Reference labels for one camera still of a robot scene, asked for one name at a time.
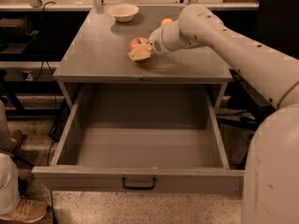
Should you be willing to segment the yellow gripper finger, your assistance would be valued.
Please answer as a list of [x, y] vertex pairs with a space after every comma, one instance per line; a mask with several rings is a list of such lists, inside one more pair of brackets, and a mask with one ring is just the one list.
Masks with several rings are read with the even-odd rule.
[[149, 45], [141, 44], [128, 53], [129, 58], [134, 62], [147, 60], [151, 55], [151, 48]]

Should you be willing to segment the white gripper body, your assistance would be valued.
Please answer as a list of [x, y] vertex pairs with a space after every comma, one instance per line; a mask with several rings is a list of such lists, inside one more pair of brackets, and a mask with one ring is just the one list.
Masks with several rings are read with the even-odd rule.
[[173, 51], [174, 33], [170, 26], [159, 27], [149, 36], [151, 50], [157, 55]]

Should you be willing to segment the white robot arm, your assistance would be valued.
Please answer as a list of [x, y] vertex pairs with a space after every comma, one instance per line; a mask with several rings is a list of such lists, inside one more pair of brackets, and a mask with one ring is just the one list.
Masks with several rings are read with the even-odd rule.
[[276, 109], [249, 145], [241, 223], [299, 224], [299, 61], [226, 28], [199, 4], [183, 8], [129, 57], [197, 47], [213, 49]]

